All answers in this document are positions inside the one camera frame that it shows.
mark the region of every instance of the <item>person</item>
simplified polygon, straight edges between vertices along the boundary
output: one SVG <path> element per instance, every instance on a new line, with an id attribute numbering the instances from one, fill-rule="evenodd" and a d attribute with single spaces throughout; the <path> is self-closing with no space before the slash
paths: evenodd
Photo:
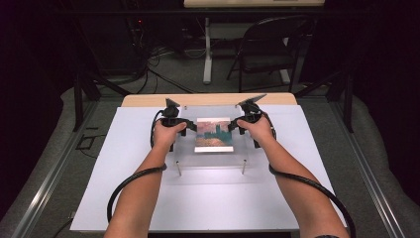
<path id="1" fill-rule="evenodd" d="M 252 138 L 260 144 L 269 163 L 276 171 L 318 181 L 272 137 L 269 123 L 264 116 L 255 124 L 238 120 L 238 125 L 247 129 Z M 137 171 L 161 167 L 170 145 L 175 141 L 176 133 L 185 127 L 185 123 L 174 127 L 164 127 L 157 121 L 154 130 L 155 144 Z M 141 177 L 130 182 L 122 190 L 114 215 L 105 232 L 105 238 L 148 237 L 152 215 L 158 200 L 161 175 L 162 172 Z M 349 237 L 327 196 L 299 181 L 282 177 L 275 177 L 275 179 L 296 217 L 301 237 L 315 238 L 326 235 Z"/>

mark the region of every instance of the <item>handheld controller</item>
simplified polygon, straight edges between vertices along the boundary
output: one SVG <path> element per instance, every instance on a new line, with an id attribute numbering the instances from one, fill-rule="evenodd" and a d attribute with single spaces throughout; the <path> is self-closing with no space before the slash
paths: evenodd
<path id="1" fill-rule="evenodd" d="M 260 118 L 262 118 L 262 116 L 264 114 L 265 117 L 268 119 L 268 122 L 271 126 L 272 136 L 275 138 L 275 130 L 272 127 L 272 124 L 271 124 L 271 122 L 268 118 L 268 115 L 266 113 L 264 113 L 262 110 L 260 110 L 259 106 L 256 105 L 256 102 L 258 100 L 262 99 L 265 96 L 266 96 L 266 93 L 262 94 L 262 95 L 259 95 L 259 96 L 256 96 L 256 97 L 248 98 L 248 99 L 238 103 L 238 105 L 240 105 L 242 110 L 244 111 L 245 115 L 241 116 L 241 117 L 238 117 L 235 120 L 231 121 L 231 124 L 228 126 L 229 131 L 233 131 L 233 130 L 235 130 L 235 128 L 238 127 L 239 128 L 239 134 L 244 135 L 246 129 L 238 126 L 238 120 L 241 119 L 241 120 L 244 120 L 244 121 L 249 122 L 249 123 L 256 123 L 260 120 Z M 256 140 L 254 140 L 254 147 L 255 148 L 260 147 L 259 143 Z"/>
<path id="2" fill-rule="evenodd" d="M 166 108 L 161 113 L 161 115 L 163 116 L 163 118 L 160 119 L 161 125 L 165 127 L 173 127 L 178 125 L 179 123 L 186 122 L 186 128 L 196 132 L 197 125 L 195 125 L 192 121 L 177 117 L 179 114 L 179 110 L 177 107 L 179 106 L 180 105 L 178 103 L 172 101 L 171 99 L 166 99 Z M 186 128 L 179 132 L 181 136 L 186 135 Z M 170 146 L 170 151 L 173 151 L 173 145 Z"/>
<path id="3" fill-rule="evenodd" d="M 249 99 L 246 99 L 240 103 L 238 103 L 238 105 L 241 106 L 242 110 L 244 111 L 245 115 L 244 116 L 240 116 L 236 119 L 234 119 L 233 121 L 231 121 L 231 123 L 228 126 L 229 131 L 233 131 L 235 130 L 235 128 L 239 128 L 239 133 L 241 135 L 245 134 L 246 129 L 238 126 L 238 120 L 244 120 L 246 122 L 250 122 L 250 123 L 256 123 L 260 120 L 260 118 L 264 115 L 268 121 L 269 124 L 271 126 L 271 131 L 272 131 L 272 136 L 275 138 L 275 130 L 272 127 L 272 124 L 268 118 L 268 115 L 266 113 L 264 113 L 262 110 L 260 110 L 260 108 L 256 105 L 256 102 L 258 100 L 260 100 L 261 98 L 265 97 L 266 94 L 262 94 L 256 97 L 252 97 Z M 161 111 L 161 114 L 163 116 L 163 118 L 160 119 L 161 121 L 161 125 L 165 126 L 165 127 L 173 127 L 178 125 L 179 123 L 185 122 L 186 123 L 186 128 L 190 129 L 191 131 L 195 131 L 197 132 L 197 125 L 194 124 L 194 122 L 185 119 L 185 118 L 178 118 L 178 114 L 179 114 L 179 110 L 177 107 L 179 107 L 180 105 L 176 102 L 174 102 L 173 100 L 167 98 L 166 99 L 166 108 Z M 186 135 L 186 128 L 183 129 L 182 131 L 180 131 L 179 133 L 181 134 L 181 136 L 185 136 Z M 152 130 L 152 134 L 151 134 L 151 141 L 153 140 L 153 130 Z M 255 148 L 259 148 L 260 145 L 257 141 L 254 140 L 254 146 Z M 173 151 L 173 145 L 170 146 L 170 151 Z"/>

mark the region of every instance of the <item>white tabletop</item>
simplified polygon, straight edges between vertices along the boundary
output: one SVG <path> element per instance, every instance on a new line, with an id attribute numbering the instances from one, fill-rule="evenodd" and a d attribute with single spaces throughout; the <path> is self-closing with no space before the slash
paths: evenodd
<path id="1" fill-rule="evenodd" d="M 328 189 L 327 173 L 300 106 L 260 105 L 270 116 L 277 140 Z M 115 115 L 71 225 L 73 231 L 104 231 L 106 207 L 117 185 L 130 176 L 150 149 L 152 120 L 162 107 L 121 107 Z M 289 231 L 297 222 L 277 187 L 262 149 L 248 133 L 248 158 L 242 174 L 238 165 L 175 167 L 169 153 L 163 173 L 152 232 Z M 187 143 L 178 138 L 176 144 Z"/>

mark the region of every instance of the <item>white desk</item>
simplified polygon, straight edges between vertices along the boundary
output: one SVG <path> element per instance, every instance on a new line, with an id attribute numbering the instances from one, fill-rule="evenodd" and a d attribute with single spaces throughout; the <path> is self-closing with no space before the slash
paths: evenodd
<path id="1" fill-rule="evenodd" d="M 91 179 L 71 225 L 73 231 L 103 232 L 108 223 L 106 206 L 115 187 L 132 174 L 150 149 L 150 126 L 164 98 L 189 105 L 233 105 L 255 93 L 184 94 L 128 96 L 112 122 L 93 169 Z M 277 140 L 306 166 L 327 188 L 328 176 L 300 106 L 290 93 L 270 93 L 259 106 L 270 115 Z M 277 187 L 262 149 L 255 149 L 249 135 L 249 164 L 245 173 L 235 166 L 189 168 L 180 177 L 173 162 L 175 151 L 166 158 L 152 232 L 247 232 L 290 231 L 296 220 Z M 182 143 L 186 138 L 178 138 Z"/>

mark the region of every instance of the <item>dark background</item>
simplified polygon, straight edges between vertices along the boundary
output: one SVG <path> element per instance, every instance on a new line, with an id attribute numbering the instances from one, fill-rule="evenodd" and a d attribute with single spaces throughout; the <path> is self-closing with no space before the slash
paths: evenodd
<path id="1" fill-rule="evenodd" d="M 72 87 L 80 67 L 102 74 L 139 73 L 145 59 L 133 48 L 133 39 L 123 19 L 100 22 L 84 19 L 79 28 L 67 20 L 50 16 L 48 6 L 118 10 L 118 0 L 98 1 L 2 1 L 0 6 L 1 154 L 0 217 L 3 217 L 28 179 L 59 118 L 60 95 Z M 360 8 L 368 1 L 347 1 L 329 8 Z M 179 1 L 170 2 L 170 8 Z M 373 44 L 355 71 L 355 95 L 368 107 L 385 143 L 389 165 L 404 191 L 420 204 L 419 76 L 420 7 L 400 1 L 380 26 Z M 171 21 L 170 30 L 164 21 Z M 314 81 L 340 68 L 363 21 L 323 20 L 319 22 L 302 81 Z M 181 50 L 180 19 L 148 23 L 163 43 Z"/>

